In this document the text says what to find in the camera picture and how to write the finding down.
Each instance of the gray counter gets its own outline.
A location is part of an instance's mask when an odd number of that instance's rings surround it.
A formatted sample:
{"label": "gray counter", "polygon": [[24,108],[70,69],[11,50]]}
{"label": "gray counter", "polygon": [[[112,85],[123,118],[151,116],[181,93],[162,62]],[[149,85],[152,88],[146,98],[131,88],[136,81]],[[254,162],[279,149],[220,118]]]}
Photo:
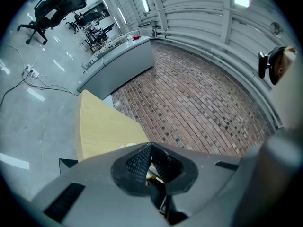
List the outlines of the gray counter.
{"label": "gray counter", "polygon": [[77,90],[88,90],[101,100],[124,83],[154,66],[150,38],[127,41],[94,62],[85,72]]}

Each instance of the brick floor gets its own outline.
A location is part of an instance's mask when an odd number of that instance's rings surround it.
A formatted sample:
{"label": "brick floor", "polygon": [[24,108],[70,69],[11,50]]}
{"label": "brick floor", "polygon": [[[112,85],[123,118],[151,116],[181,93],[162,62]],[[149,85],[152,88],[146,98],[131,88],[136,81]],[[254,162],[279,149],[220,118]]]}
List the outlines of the brick floor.
{"label": "brick floor", "polygon": [[117,110],[150,141],[230,156],[270,134],[254,101],[227,74],[175,47],[153,42],[155,67],[113,93]]}

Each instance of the white paneled wall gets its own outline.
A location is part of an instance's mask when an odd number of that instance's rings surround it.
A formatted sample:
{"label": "white paneled wall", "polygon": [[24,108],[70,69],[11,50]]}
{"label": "white paneled wall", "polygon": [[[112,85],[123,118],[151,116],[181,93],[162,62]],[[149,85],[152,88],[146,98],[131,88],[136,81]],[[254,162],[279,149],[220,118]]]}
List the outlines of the white paneled wall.
{"label": "white paneled wall", "polygon": [[[299,43],[272,0],[250,0],[249,8],[236,6],[233,0],[147,0],[147,14],[141,0],[111,1],[110,11],[118,13],[119,6],[127,20],[123,25],[118,14],[123,32],[138,29],[140,22],[155,21],[159,39],[227,70],[252,93],[275,126],[283,125],[270,96],[274,86],[269,76],[265,80],[258,77],[258,52],[268,53],[277,45],[299,48]],[[282,26],[281,38],[270,32],[273,22]]]}

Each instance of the power strip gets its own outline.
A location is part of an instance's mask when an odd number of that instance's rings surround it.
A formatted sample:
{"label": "power strip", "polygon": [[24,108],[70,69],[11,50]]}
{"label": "power strip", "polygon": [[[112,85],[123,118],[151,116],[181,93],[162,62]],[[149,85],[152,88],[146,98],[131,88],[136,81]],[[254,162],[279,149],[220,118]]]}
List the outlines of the power strip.
{"label": "power strip", "polygon": [[31,65],[27,65],[24,71],[26,71],[28,74],[31,70],[33,70],[33,72],[28,75],[29,77],[36,78],[40,75],[39,72],[36,71]]}

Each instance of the light wood tabletop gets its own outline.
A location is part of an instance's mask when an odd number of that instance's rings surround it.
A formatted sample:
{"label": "light wood tabletop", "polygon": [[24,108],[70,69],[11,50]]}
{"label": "light wood tabletop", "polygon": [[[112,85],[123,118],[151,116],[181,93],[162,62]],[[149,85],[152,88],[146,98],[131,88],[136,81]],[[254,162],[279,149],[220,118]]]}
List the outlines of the light wood tabletop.
{"label": "light wood tabletop", "polygon": [[117,150],[128,143],[149,141],[138,122],[103,103],[87,90],[79,95],[75,130],[79,161]]}

